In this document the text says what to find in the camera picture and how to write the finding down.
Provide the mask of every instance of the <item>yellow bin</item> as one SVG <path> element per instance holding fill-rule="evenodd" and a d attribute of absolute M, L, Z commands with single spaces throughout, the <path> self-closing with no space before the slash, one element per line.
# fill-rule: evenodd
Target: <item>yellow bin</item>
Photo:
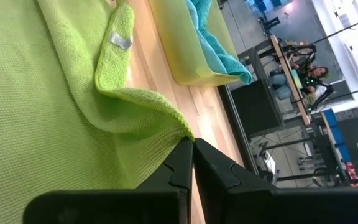
<path fill-rule="evenodd" d="M 214 73 L 208 66 L 185 0 L 149 0 L 175 81 L 181 85 L 219 86 L 239 78 Z M 212 0 L 208 29 L 226 52 L 237 58 L 218 2 Z"/>

